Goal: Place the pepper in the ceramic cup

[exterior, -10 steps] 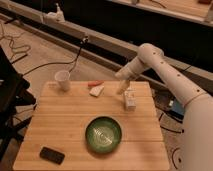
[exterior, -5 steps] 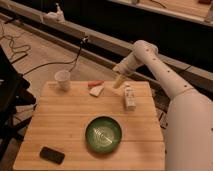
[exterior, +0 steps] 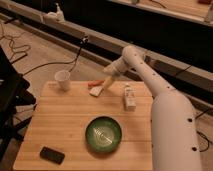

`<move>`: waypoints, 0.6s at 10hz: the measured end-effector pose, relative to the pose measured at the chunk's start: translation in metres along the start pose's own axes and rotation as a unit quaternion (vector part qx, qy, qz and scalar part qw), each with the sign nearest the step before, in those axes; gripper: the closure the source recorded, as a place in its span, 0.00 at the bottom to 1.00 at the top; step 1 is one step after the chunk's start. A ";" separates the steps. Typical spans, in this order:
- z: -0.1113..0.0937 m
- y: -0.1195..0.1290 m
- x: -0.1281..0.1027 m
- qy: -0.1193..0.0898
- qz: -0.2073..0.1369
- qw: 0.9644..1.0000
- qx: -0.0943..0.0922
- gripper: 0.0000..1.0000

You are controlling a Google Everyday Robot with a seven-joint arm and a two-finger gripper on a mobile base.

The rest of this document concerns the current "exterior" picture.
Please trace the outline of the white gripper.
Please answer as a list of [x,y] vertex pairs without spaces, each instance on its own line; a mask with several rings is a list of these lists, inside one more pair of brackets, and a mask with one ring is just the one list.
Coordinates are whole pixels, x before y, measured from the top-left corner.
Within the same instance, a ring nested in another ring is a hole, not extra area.
[[128,70],[128,65],[125,63],[123,59],[115,60],[111,64],[106,66],[103,69],[103,72],[112,76],[108,76],[104,80],[102,84],[102,89],[106,90],[114,83],[115,78],[113,76],[123,75],[127,70]]

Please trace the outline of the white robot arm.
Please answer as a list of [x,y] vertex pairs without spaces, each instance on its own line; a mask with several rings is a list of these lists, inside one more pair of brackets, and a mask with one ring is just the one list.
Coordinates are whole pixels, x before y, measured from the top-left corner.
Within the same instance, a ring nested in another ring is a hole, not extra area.
[[128,45],[105,68],[110,76],[134,68],[153,96],[151,139],[153,171],[202,171],[195,108],[190,100],[144,61],[145,51]]

